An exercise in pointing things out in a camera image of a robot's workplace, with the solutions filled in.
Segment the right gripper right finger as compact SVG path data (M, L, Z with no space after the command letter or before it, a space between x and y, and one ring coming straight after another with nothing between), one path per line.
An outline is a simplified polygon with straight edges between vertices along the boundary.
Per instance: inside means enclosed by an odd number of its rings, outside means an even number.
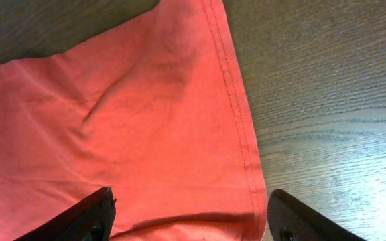
M270 195L267 222L275 241L365 241L282 189Z

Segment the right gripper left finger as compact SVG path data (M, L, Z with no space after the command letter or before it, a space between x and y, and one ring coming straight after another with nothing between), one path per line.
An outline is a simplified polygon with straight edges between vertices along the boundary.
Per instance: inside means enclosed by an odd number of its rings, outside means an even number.
M16 241L109 241L116 199L102 187Z

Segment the orange t-shirt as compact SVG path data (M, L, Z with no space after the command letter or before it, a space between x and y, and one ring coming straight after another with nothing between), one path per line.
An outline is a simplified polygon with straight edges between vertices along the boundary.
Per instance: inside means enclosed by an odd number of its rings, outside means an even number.
M154 9L0 65L0 240L101 187L114 240L260 240L267 195L219 0Z

